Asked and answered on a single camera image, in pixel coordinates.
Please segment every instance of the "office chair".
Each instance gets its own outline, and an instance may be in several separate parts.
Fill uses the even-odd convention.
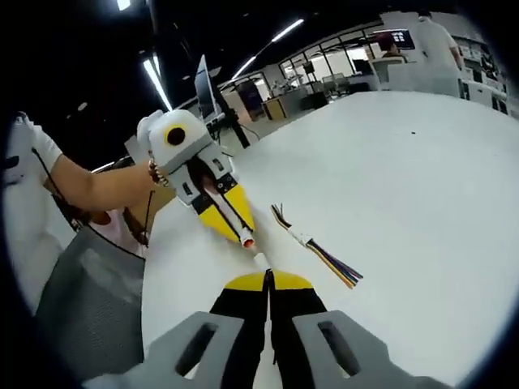
[[[83,227],[60,255],[36,320],[79,380],[119,374],[144,360],[144,260]]]
[[[370,61],[371,66],[375,69],[375,73],[379,78],[382,89],[386,89],[389,86],[388,66],[402,63],[405,63],[402,57],[380,58]]]

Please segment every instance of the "person's arm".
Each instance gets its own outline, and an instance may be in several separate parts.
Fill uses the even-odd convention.
[[[136,205],[149,196],[155,185],[148,173],[148,163],[95,174],[63,154],[56,160],[50,176],[65,200],[85,211],[109,211]],[[48,178],[45,188],[57,193]]]

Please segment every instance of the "dark ceiling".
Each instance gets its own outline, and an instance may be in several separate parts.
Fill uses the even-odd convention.
[[[23,23],[10,32],[17,53],[14,100],[70,158],[94,169],[123,156],[123,141],[135,133],[137,122],[162,108],[142,67],[150,53],[161,54],[175,106],[195,95],[192,78],[183,78],[193,75],[202,53],[211,68],[221,66],[215,81],[222,83],[296,19],[305,23],[267,47],[247,72],[334,32],[377,20],[380,12],[413,9],[411,1],[399,3],[404,4],[326,2],[308,12],[273,10],[267,3],[260,10],[237,10],[233,3],[179,7],[158,0],[150,12],[145,0],[131,0],[124,11],[117,0],[38,2],[23,10]],[[431,3],[433,10],[452,9],[452,2]],[[78,111],[83,102],[87,107]]]

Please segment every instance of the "bundle of colored wires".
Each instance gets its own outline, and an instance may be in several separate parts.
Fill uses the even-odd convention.
[[[285,217],[283,216],[283,205],[281,205],[280,207],[278,207],[277,205],[271,205],[270,209],[274,214],[274,218],[276,219],[277,223],[281,227],[289,231],[292,225],[289,222],[287,222],[285,220]],[[324,264],[328,266],[330,270],[333,271],[335,275],[339,277],[348,288],[353,289],[357,285],[359,280],[364,278],[360,273],[358,273],[348,265],[344,264],[343,262],[335,258],[333,255],[329,254],[325,249],[319,246],[312,238],[298,240],[299,243],[301,243],[306,248],[316,253],[317,256],[324,262]]]

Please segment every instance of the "bracelet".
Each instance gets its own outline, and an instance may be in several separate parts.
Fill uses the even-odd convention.
[[[153,159],[148,162],[148,174],[156,185],[163,186],[164,188],[169,186],[169,181],[162,175],[157,163]]]

